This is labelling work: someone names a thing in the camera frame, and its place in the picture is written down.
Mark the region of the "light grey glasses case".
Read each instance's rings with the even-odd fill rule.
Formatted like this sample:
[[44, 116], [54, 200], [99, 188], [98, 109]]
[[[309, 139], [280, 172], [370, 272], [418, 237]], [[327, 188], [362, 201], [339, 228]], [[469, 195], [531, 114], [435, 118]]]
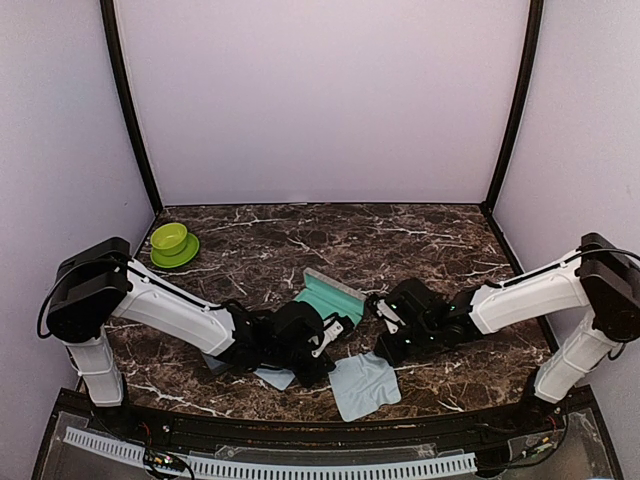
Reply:
[[366, 296], [312, 268], [303, 271], [304, 288], [295, 297], [311, 305], [323, 319], [337, 313], [357, 326], [364, 316]]

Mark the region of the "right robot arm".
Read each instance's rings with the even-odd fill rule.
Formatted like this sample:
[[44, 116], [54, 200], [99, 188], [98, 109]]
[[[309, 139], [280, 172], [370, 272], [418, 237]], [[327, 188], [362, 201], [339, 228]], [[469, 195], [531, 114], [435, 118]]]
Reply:
[[525, 320], [583, 309], [573, 333], [534, 374], [529, 396], [511, 410], [511, 426], [530, 434], [547, 420], [549, 405], [604, 357], [638, 340], [639, 257], [589, 233], [560, 259], [506, 281], [446, 299], [409, 278], [382, 297], [370, 296], [367, 306], [387, 326], [375, 352], [392, 366], [414, 352], [452, 349]]

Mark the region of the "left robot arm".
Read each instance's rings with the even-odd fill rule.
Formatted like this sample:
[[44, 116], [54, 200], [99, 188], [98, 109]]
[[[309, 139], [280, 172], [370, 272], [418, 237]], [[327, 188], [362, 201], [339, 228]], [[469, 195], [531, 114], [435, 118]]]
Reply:
[[164, 281], [130, 255], [129, 243], [107, 239], [62, 262], [45, 297], [37, 334], [60, 340], [101, 417], [120, 436], [141, 427], [105, 324], [123, 318], [178, 338], [225, 365], [245, 371], [291, 371], [310, 387], [335, 365], [325, 352], [345, 329], [337, 314], [321, 317], [304, 301], [277, 311], [250, 311], [235, 300], [214, 304]]

